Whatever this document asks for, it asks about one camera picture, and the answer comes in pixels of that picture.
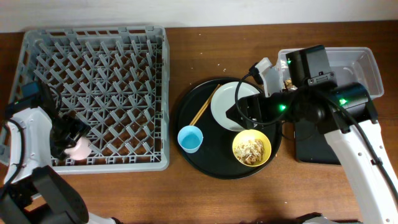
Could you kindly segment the yellow plastic bowl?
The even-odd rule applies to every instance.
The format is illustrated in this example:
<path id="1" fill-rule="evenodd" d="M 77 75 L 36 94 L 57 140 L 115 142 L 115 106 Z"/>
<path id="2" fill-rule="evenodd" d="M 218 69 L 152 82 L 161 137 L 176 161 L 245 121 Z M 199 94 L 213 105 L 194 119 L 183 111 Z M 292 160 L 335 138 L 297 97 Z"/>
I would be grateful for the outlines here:
<path id="1" fill-rule="evenodd" d="M 268 162 L 270 160 L 271 152 L 272 152 L 271 142 L 268 139 L 268 137 L 265 134 L 263 134 L 262 132 L 255 130 L 255 129 L 241 131 L 240 133 L 238 133 L 236 135 L 236 137 L 233 140 L 232 151 L 233 151 L 233 148 L 238 143 L 247 141 L 247 140 L 251 140 L 251 139 L 260 139 L 262 141 L 262 143 L 264 145 L 264 154 L 262 157 L 262 161 L 258 162 L 257 164 L 254 164 L 253 166 L 243 164 L 242 162 L 240 162 L 240 163 L 242 163 L 243 165 L 248 166 L 248 167 L 259 167 L 261 165 L 264 165 L 266 162 Z"/>

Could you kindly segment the gold brown snack wrapper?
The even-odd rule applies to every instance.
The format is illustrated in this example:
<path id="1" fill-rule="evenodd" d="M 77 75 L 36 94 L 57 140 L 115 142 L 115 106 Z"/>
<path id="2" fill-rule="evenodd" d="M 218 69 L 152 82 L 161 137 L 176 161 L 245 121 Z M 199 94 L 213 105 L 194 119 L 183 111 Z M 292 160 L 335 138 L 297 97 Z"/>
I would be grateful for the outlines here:
<path id="1" fill-rule="evenodd" d="M 295 91 L 297 87 L 292 83 L 291 79 L 284 80 L 284 89 L 286 91 Z"/>

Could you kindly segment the food scraps with rice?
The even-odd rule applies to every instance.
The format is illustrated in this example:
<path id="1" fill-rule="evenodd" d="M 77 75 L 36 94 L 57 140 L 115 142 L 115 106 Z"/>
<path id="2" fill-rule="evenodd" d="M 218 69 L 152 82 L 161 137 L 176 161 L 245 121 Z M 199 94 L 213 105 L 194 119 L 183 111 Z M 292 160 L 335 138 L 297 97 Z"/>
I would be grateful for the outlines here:
<path id="1" fill-rule="evenodd" d="M 233 152 L 239 162 L 253 166 L 262 161 L 264 145 L 260 139 L 251 139 L 238 143 Z"/>

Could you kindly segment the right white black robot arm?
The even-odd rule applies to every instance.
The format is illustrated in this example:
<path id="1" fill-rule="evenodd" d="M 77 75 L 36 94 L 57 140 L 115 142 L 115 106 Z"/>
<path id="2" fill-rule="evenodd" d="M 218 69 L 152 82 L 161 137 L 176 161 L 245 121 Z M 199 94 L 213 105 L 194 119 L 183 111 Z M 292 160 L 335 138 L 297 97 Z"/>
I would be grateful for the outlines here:
<path id="1" fill-rule="evenodd" d="M 313 123 L 336 154 L 365 223 L 397 222 L 397 176 L 382 140 L 378 114 L 360 83 L 339 85 L 322 45 L 286 55 L 292 90 L 267 78 L 266 60 L 249 70 L 264 92 L 240 98 L 226 116 L 246 129 L 302 119 Z"/>

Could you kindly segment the pink plastic cup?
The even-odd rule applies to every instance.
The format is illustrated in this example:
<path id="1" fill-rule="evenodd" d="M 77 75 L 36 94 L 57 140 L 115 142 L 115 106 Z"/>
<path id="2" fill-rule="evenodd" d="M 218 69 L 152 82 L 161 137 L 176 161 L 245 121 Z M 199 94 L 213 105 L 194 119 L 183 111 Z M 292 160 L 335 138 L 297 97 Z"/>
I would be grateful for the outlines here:
<path id="1" fill-rule="evenodd" d="M 90 144 L 89 139 L 81 137 L 74 147 L 65 149 L 64 153 L 76 161 L 86 159 L 91 153 Z"/>

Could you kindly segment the grey round plate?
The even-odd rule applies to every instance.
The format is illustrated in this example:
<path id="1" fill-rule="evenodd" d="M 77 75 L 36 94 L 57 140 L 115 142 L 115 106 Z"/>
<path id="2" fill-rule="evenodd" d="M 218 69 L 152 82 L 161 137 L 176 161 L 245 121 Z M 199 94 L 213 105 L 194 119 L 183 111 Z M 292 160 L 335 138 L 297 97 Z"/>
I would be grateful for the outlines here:
<path id="1" fill-rule="evenodd" d="M 235 104 L 234 94 L 238 82 L 229 82 L 220 86 L 211 99 L 211 113 L 215 121 L 229 131 L 240 132 L 244 128 L 227 118 L 226 112 Z"/>

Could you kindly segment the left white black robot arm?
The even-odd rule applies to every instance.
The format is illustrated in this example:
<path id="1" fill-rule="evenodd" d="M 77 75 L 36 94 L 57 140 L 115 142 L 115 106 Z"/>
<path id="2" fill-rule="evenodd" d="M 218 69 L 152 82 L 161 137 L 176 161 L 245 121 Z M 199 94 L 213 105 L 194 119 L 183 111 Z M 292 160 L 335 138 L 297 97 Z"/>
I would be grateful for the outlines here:
<path id="1" fill-rule="evenodd" d="M 119 223 L 88 211 L 80 194 L 52 167 L 51 158 L 86 159 L 90 127 L 60 116 L 51 87 L 31 82 L 22 99 L 6 106 L 4 124 L 11 135 L 9 169 L 1 187 L 4 223 Z"/>

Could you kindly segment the light blue plastic cup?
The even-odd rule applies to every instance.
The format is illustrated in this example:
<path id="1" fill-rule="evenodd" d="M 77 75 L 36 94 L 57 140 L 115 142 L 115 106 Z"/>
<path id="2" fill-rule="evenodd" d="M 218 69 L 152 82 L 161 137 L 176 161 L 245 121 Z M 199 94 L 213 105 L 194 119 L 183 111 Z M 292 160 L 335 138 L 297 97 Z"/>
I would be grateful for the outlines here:
<path id="1" fill-rule="evenodd" d="M 186 153 L 193 154 L 199 150 L 203 142 L 203 133 L 196 126 L 184 126 L 178 132 L 177 141 Z"/>

